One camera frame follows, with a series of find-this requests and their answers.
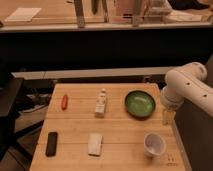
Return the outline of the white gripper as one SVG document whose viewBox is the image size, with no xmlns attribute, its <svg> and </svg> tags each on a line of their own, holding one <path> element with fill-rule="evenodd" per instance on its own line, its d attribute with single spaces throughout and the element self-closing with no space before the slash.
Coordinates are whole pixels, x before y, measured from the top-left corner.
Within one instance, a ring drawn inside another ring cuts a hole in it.
<svg viewBox="0 0 213 171">
<path fill-rule="evenodd" d="M 164 125 L 171 125 L 175 112 L 182 105 L 182 97 L 169 87 L 164 87 L 160 93 L 161 103 L 170 110 L 164 109 L 162 114 L 162 123 Z"/>
</svg>

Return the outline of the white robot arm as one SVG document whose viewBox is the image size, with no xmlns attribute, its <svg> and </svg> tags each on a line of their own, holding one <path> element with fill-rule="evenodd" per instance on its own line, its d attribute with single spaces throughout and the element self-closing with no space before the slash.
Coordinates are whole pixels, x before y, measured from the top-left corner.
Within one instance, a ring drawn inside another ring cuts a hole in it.
<svg viewBox="0 0 213 171">
<path fill-rule="evenodd" d="M 206 67 L 199 62 L 174 67 L 165 74 L 166 85 L 160 92 L 164 125 L 172 123 L 187 101 L 213 118 L 213 88 L 205 83 L 207 75 Z"/>
</svg>

